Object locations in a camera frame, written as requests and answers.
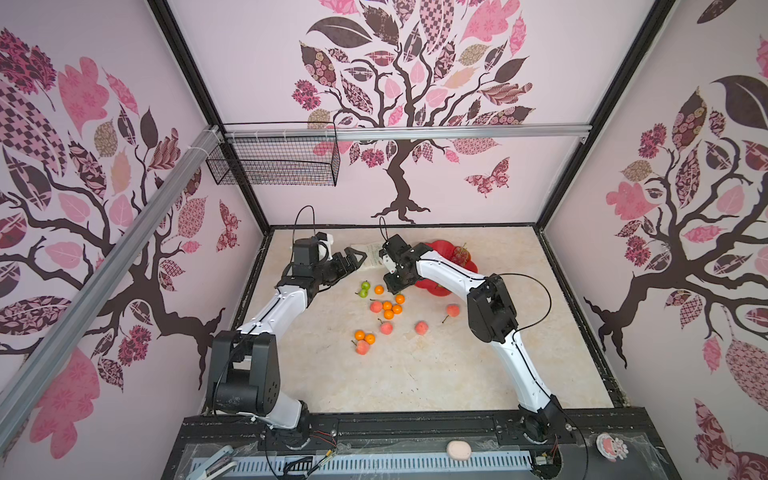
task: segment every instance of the wire basket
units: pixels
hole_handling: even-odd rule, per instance
[[[326,122],[275,123],[305,124],[309,130],[240,132],[225,137],[226,143],[207,158],[216,183],[335,187],[341,164],[336,127]]]

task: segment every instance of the marble floor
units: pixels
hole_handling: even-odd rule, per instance
[[[352,244],[382,240],[376,228],[326,229],[334,251]],[[296,238],[312,230],[297,230]],[[592,362],[578,326],[552,273],[535,232],[530,227],[389,228],[415,245],[448,240],[466,243],[480,273],[525,273],[538,278],[553,299],[549,317],[522,332],[526,349],[548,388],[564,408],[610,408],[608,394]],[[274,293],[291,257],[291,230],[277,230],[267,253],[246,321],[258,313]],[[382,267],[359,270],[332,289],[318,294],[279,341],[282,390],[304,400],[313,412],[393,412],[420,410],[516,409],[517,396],[501,361],[489,344],[476,339],[467,324],[464,300],[456,295],[437,297],[411,286],[403,294],[402,314],[394,332],[379,333],[378,318],[369,299],[356,295],[363,280],[383,284]],[[504,276],[521,326],[540,319],[547,297],[536,282]],[[371,296],[390,300],[385,293]],[[450,303],[461,305],[456,317],[445,317]],[[425,336],[413,327],[424,320]],[[376,334],[365,356],[355,353],[353,334],[362,329]]]

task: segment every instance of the pink leaf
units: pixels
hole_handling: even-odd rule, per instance
[[[630,185],[621,182],[617,192],[610,192],[605,196],[605,203],[616,205],[615,215],[620,215],[622,220],[634,220],[647,214],[656,205],[645,200],[645,193],[640,184]]]
[[[124,194],[112,202],[109,207],[109,220],[119,227],[128,228],[134,221],[134,211],[128,197]]]
[[[504,33],[509,28],[507,18],[520,8],[520,0],[508,0],[502,7],[502,0],[486,0],[475,10],[464,30],[465,38],[475,37],[482,41],[493,40],[493,35]]]
[[[424,73],[424,67],[422,67],[422,62],[417,61],[416,64],[413,65],[409,78],[411,80],[412,85],[420,84],[424,81],[425,73]]]
[[[744,189],[736,185],[717,200],[717,209],[724,214],[737,215],[744,207]]]
[[[717,337],[712,335],[709,340],[704,342],[704,348],[702,349],[704,354],[704,361],[707,362],[707,366],[710,367],[710,371],[714,372],[720,367],[720,358],[723,353],[720,351],[720,344],[717,342]]]
[[[82,135],[85,122],[107,117],[102,107],[109,100],[109,91],[97,83],[98,68],[93,60],[81,57],[80,69],[82,73],[67,65],[65,73],[58,72],[58,90],[61,103]]]
[[[757,252],[755,268],[763,275],[768,275],[768,247],[763,247]]]
[[[427,96],[427,105],[429,105],[432,108],[439,107],[442,102],[445,100],[445,96],[448,94],[448,91],[444,88],[438,88],[437,90],[430,91]]]
[[[523,21],[523,15],[521,13],[515,21],[515,24],[512,26],[512,36],[509,38],[509,51],[512,52],[513,57],[523,46],[523,42],[525,41],[525,31],[525,22]]]
[[[192,238],[200,231],[205,217],[204,198],[193,198],[184,205],[179,214],[179,235],[186,238]]]
[[[387,98],[397,97],[400,95],[400,85],[391,78],[387,78],[386,82],[384,82],[384,95],[386,95]]]
[[[59,194],[58,201],[65,215],[73,222],[85,222],[85,219],[91,215],[91,208],[88,204],[75,195]]]
[[[70,269],[80,265],[83,257],[83,247],[75,242],[59,242],[49,245],[45,252],[57,265]]]
[[[75,348],[66,368],[56,376],[35,407],[41,410],[32,423],[30,442],[37,443],[53,435],[51,456],[66,455],[78,440],[74,423],[93,413],[92,400],[99,397],[100,390],[94,364]]]
[[[445,158],[451,162],[458,163],[458,155],[453,150],[445,150]]]
[[[686,237],[688,240],[694,243],[704,243],[713,240],[715,237],[720,235],[720,232],[722,231],[723,229],[720,227],[715,227],[714,225],[704,225],[702,227],[696,227],[692,230],[689,230],[683,235],[683,237]]]
[[[397,125],[398,122],[400,122],[400,119],[402,118],[402,105],[398,105],[395,110],[392,111],[391,114],[389,114],[389,120],[386,122],[387,127],[391,127],[393,125]]]
[[[195,253],[197,252],[198,248],[200,248],[200,244],[194,240],[186,242],[184,245],[181,246],[181,249],[187,253]]]

